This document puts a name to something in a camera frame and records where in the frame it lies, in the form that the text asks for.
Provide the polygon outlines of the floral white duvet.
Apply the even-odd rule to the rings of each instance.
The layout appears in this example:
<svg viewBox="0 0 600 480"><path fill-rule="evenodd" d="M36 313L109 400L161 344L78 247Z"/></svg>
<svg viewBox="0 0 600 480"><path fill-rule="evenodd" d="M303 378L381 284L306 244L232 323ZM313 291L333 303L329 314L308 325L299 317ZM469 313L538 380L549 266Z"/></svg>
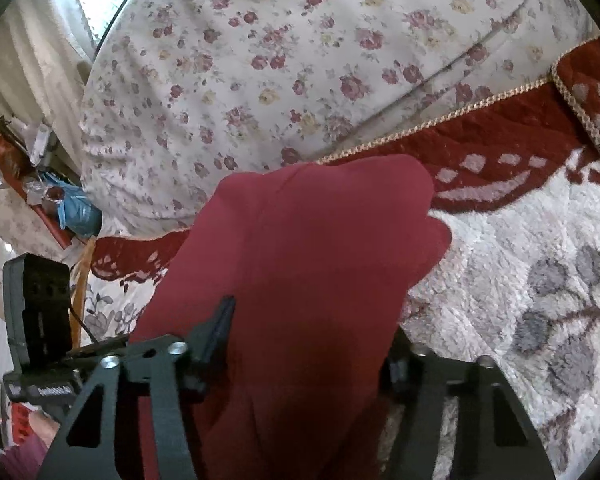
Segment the floral white duvet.
<svg viewBox="0 0 600 480"><path fill-rule="evenodd" d="M129 0L84 93L107 234L184 228L236 171L401 131L545 75L580 0Z"/></svg>

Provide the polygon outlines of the beige curtain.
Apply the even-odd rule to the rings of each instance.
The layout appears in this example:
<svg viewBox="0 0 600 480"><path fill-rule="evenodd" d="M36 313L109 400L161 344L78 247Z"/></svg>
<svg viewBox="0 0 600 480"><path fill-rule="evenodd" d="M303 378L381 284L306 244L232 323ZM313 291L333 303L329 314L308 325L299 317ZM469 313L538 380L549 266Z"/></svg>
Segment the beige curtain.
<svg viewBox="0 0 600 480"><path fill-rule="evenodd" d="M94 58L80 0L12 0L0 15L0 115L50 126L76 174L80 106Z"/></svg>

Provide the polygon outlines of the blue plastic bag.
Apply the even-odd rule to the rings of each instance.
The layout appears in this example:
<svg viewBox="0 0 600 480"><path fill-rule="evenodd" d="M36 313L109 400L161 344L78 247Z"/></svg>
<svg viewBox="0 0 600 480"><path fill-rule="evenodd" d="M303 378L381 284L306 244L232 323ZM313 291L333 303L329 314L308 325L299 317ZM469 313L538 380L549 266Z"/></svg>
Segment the blue plastic bag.
<svg viewBox="0 0 600 480"><path fill-rule="evenodd" d="M102 212L92 204L82 188L48 172L44 172L42 178L50 188L59 188L62 192L56 206L61 229L86 238L98 235L102 228Z"/></svg>

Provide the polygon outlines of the orange brown blanket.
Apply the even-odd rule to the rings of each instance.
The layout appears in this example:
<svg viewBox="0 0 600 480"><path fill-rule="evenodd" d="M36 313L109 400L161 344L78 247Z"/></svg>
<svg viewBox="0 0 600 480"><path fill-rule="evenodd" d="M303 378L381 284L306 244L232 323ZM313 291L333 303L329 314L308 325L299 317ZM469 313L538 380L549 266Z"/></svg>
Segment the orange brown blanket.
<svg viewBox="0 0 600 480"><path fill-rule="evenodd" d="M71 271L73 292L71 293L70 328L73 348L81 347L82 322L87 291L88 276L96 246L96 238L91 237L84 246L83 252Z"/></svg>

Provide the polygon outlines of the red and white plush blanket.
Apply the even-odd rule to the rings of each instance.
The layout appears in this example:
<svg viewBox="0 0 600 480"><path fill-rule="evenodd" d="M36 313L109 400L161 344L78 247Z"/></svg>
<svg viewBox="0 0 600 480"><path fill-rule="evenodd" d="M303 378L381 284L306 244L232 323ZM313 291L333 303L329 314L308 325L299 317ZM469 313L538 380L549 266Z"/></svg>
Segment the red and white plush blanket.
<svg viewBox="0 0 600 480"><path fill-rule="evenodd" d="M543 78L498 91L464 81L463 106L370 140L348 110L275 102L236 151L189 108L151 99L144 77L107 66L82 127L93 188L154 208L178 188L209 197L227 163L279 168L407 154L434 179L452 230L442 263L408 295L405 329L446 356L492 353L522 396L555 474L600 449L600 37Z"/></svg>

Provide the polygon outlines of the dark red sweatshirt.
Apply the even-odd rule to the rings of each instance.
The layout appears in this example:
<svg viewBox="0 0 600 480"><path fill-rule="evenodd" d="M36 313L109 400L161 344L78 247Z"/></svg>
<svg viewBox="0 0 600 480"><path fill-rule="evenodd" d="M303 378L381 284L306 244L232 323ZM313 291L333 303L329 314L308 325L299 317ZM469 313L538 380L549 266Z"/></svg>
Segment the dark red sweatshirt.
<svg viewBox="0 0 600 480"><path fill-rule="evenodd" d="M408 155L220 183L132 333L185 336L235 298L226 370L187 407L206 478L378 477L378 373L408 290L451 241L433 195Z"/></svg>

